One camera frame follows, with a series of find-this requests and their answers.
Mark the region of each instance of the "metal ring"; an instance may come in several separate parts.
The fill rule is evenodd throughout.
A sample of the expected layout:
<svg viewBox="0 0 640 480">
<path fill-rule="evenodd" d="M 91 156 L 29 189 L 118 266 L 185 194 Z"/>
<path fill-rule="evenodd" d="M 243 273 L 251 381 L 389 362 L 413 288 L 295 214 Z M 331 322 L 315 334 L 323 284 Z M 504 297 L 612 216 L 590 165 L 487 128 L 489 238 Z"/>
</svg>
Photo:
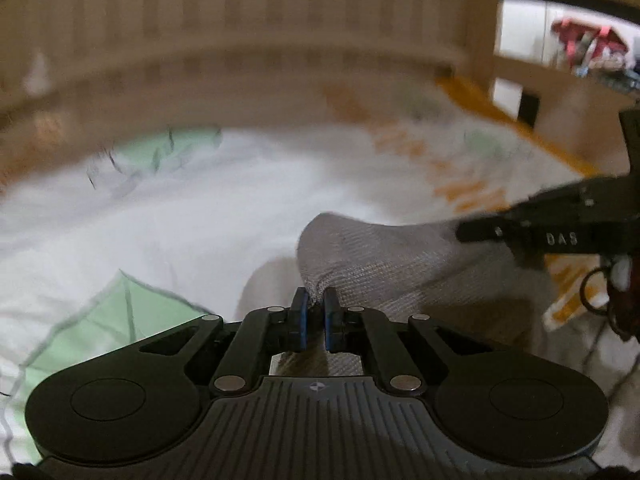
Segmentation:
<svg viewBox="0 0 640 480">
<path fill-rule="evenodd" d="M 618 320 L 616 319 L 616 314 L 612 308 L 607 309 L 607 317 L 609 318 L 609 326 L 611 327 L 613 332 L 615 332 L 620 337 L 620 339 L 622 339 L 622 341 L 629 341 L 633 334 L 629 334 L 619 327 Z"/>
<path fill-rule="evenodd" d="M 595 269 L 592 269 L 589 272 L 587 272 L 587 275 L 584 277 L 584 279 L 582 280 L 582 283 L 580 284 L 580 301 L 582 302 L 584 307 L 589 312 L 591 312 L 592 314 L 595 314 L 596 316 L 608 316 L 609 315 L 609 303 L 607 303 L 604 306 L 604 308 L 603 307 L 595 307 L 595 306 L 593 306 L 591 303 L 589 303 L 589 300 L 587 300 L 587 294 L 586 294 L 585 290 L 587 288 L 587 284 L 588 284 L 589 280 L 591 279 L 591 276 L 601 272 L 604 275 L 604 277 L 606 278 L 607 277 L 607 273 L 609 271 L 610 271 L 609 267 L 597 267 Z"/>
</svg>

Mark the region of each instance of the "circular pad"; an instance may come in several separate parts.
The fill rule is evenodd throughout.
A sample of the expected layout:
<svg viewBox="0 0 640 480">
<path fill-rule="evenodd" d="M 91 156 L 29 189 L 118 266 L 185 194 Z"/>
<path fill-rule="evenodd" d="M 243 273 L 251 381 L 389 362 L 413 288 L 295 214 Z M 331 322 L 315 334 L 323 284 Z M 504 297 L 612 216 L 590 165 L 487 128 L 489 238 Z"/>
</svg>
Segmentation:
<svg viewBox="0 0 640 480">
<path fill-rule="evenodd" d="M 445 432 L 498 462 L 535 466 L 590 452 L 609 413 L 593 381 L 519 351 L 453 359 L 434 408 Z"/>
<path fill-rule="evenodd" d="M 496 410 L 522 420 L 543 420 L 562 409 L 562 394 L 552 384 L 538 379 L 507 379 L 489 393 Z"/>
<path fill-rule="evenodd" d="M 145 402 L 145 391 L 126 379 L 98 379 L 80 386 L 71 397 L 74 411 L 90 420 L 118 420 Z"/>
</svg>

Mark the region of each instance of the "wooden headboard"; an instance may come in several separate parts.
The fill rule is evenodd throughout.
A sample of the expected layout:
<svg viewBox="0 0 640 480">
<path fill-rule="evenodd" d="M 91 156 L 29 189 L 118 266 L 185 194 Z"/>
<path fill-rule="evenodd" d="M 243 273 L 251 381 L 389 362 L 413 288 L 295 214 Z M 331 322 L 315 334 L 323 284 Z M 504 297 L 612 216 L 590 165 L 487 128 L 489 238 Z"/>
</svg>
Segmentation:
<svg viewBox="0 0 640 480">
<path fill-rule="evenodd" d="M 640 0 L 617 0 L 640 8 Z M 147 92 L 206 63 L 216 76 L 263 72 L 457 70 L 484 87 L 504 78 L 537 94 L 537 133 L 624 171 L 617 111 L 629 99 L 589 80 L 494 54 L 500 0 L 0 0 L 0 128 L 33 109 Z M 50 88 L 22 82 L 34 53 Z"/>
<path fill-rule="evenodd" d="M 135 66 L 203 54 L 297 70 L 360 59 L 461 66 L 465 0 L 0 0 L 0 112 L 29 100 L 21 81 L 36 51 L 52 92 Z"/>
</svg>

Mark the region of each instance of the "ribbed plastic surface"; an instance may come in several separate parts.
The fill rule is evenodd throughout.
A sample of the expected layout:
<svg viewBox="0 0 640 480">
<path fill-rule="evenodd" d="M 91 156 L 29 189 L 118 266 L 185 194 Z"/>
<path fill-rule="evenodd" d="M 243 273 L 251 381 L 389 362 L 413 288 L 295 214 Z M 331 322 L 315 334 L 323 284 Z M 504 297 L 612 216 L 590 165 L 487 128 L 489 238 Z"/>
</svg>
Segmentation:
<svg viewBox="0 0 640 480">
<path fill-rule="evenodd" d="M 450 441 L 415 399 L 381 392 L 368 377 L 265 378 L 244 397 L 217 400 L 200 426 L 161 456 L 119 468 L 49 459 L 67 480 L 582 479 L 588 458 L 515 468 Z"/>
</svg>

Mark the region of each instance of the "green fabric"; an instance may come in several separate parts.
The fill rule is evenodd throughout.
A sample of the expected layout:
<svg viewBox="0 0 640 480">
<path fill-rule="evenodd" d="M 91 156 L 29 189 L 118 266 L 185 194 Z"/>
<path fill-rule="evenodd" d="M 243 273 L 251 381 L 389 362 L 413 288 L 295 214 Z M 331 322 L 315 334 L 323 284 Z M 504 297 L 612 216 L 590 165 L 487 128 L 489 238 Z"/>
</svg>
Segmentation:
<svg viewBox="0 0 640 480">
<path fill-rule="evenodd" d="M 121 273 L 79 317 L 52 330 L 31 356 L 24 378 L 7 409 L 26 430 L 24 407 L 33 389 L 53 373 L 199 317 L 203 310 L 167 292 L 155 290 Z M 12 441 L 33 463 L 40 455 L 31 439 Z"/>
<path fill-rule="evenodd" d="M 113 155 L 136 170 L 155 172 L 169 160 L 196 148 L 218 146 L 220 139 L 219 128 L 169 130 L 117 146 Z"/>
<path fill-rule="evenodd" d="M 481 130 L 474 130 L 465 135 L 465 146 L 472 152 L 484 157 L 503 158 L 504 150 L 500 142 Z"/>
</svg>

